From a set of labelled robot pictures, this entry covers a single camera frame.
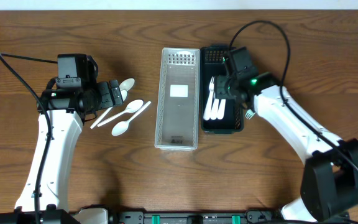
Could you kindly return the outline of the white thick plastic spoon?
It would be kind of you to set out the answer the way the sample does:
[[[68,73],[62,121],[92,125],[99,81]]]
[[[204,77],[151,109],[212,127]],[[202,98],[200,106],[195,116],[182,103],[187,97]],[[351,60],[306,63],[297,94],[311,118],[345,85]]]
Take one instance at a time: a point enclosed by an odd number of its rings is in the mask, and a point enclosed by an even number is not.
[[[219,104],[219,107],[218,107],[217,119],[223,119],[224,118],[225,108],[226,108],[226,99],[222,99],[220,101],[220,104]]]

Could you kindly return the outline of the mint green plastic fork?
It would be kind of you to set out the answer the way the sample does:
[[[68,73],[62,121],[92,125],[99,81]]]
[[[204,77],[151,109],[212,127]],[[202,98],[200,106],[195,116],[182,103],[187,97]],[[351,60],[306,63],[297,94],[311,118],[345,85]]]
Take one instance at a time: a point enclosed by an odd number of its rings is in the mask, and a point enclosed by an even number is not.
[[[252,119],[252,117],[255,115],[255,112],[252,109],[248,109],[245,114],[245,119]]]

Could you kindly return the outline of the white plastic fork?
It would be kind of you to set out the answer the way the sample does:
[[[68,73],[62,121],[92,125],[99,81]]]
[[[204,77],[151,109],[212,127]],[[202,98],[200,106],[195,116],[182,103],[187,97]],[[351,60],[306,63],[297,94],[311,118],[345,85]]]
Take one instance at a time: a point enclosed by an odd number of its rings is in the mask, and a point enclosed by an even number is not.
[[[219,110],[219,99],[215,98],[211,107],[211,114],[210,114],[211,120],[217,119],[218,110]]]
[[[213,95],[214,95],[214,77],[211,78],[210,83],[208,85],[209,89],[209,95],[207,99],[207,103],[204,109],[204,115],[203,119],[205,121],[209,120],[211,117],[211,110],[212,110],[212,104],[213,104]]]

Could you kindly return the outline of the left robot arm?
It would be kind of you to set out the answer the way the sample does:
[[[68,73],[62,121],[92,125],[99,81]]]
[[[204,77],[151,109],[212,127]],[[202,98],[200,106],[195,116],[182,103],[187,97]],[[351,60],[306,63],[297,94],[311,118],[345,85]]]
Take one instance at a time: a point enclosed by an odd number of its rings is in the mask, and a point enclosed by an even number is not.
[[[68,179],[85,116],[123,103],[117,80],[97,83],[82,78],[53,78],[40,101],[39,134],[29,176],[14,211],[0,213],[0,223],[114,223],[103,205],[91,205],[72,215]]]

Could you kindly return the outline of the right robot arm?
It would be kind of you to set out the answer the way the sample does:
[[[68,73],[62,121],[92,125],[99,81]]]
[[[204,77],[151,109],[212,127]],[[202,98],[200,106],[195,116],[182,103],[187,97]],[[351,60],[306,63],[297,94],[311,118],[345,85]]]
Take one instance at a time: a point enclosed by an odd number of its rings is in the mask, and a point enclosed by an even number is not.
[[[344,141],[320,125],[272,74],[216,76],[214,96],[245,103],[304,164],[300,197],[281,208],[284,220],[323,222],[358,205],[358,140]]]

